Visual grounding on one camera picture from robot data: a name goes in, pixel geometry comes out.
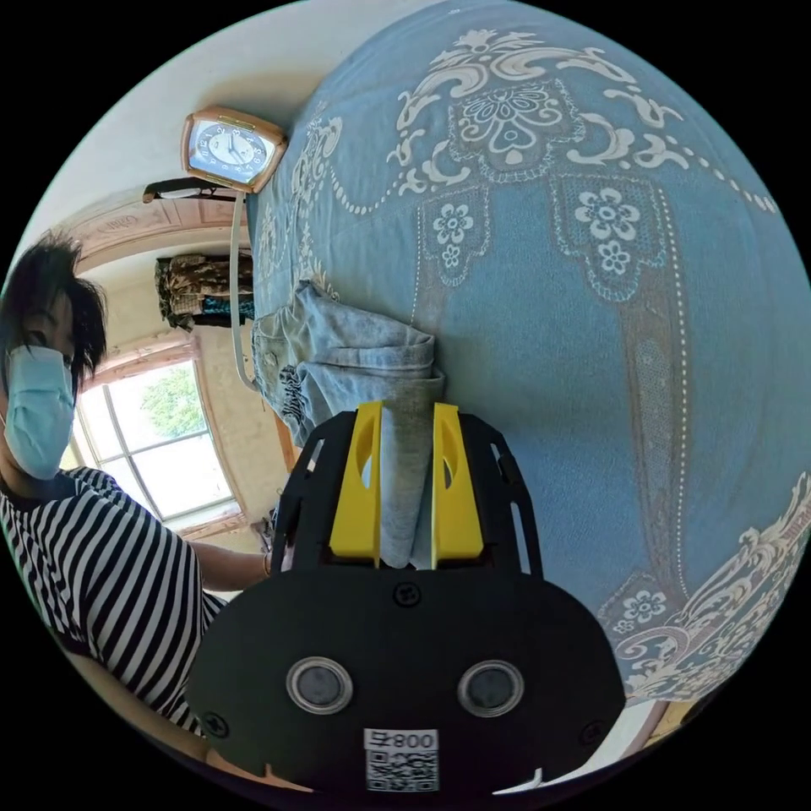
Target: clock hands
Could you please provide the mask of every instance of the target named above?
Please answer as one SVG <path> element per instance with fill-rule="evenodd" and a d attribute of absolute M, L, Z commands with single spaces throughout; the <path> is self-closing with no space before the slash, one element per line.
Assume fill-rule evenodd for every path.
<path fill-rule="evenodd" d="M 242 156 L 237 152 L 237 149 L 234 147 L 234 136 L 228 136 L 228 151 L 231 153 L 231 157 L 236 159 L 237 163 L 244 163 Z"/>

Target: striped shirt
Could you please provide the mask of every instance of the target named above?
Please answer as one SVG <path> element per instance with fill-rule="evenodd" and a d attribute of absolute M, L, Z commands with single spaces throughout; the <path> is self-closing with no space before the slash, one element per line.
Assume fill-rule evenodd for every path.
<path fill-rule="evenodd" d="M 17 570 L 64 648 L 105 667 L 152 710 L 202 734 L 184 693 L 224 603 L 203 591 L 193 549 L 101 471 L 61 474 L 68 498 L 0 493 Z"/>

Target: clock face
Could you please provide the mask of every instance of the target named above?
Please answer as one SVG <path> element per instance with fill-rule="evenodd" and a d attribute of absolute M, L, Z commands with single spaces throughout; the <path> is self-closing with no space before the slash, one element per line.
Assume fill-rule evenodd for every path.
<path fill-rule="evenodd" d="M 274 145 L 231 124 L 200 122 L 194 128 L 189 163 L 195 169 L 225 179 L 248 183 L 267 165 Z"/>

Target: label sticker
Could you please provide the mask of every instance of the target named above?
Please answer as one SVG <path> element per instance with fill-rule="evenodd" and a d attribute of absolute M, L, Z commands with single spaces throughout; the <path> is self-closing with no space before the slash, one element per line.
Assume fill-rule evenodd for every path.
<path fill-rule="evenodd" d="M 438 792 L 439 735 L 435 729 L 364 729 L 370 792 Z"/>

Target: qr code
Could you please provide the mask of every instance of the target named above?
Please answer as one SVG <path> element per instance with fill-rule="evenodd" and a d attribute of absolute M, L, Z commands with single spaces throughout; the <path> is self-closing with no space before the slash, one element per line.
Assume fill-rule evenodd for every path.
<path fill-rule="evenodd" d="M 439 752 L 366 752 L 370 792 L 436 792 Z"/>

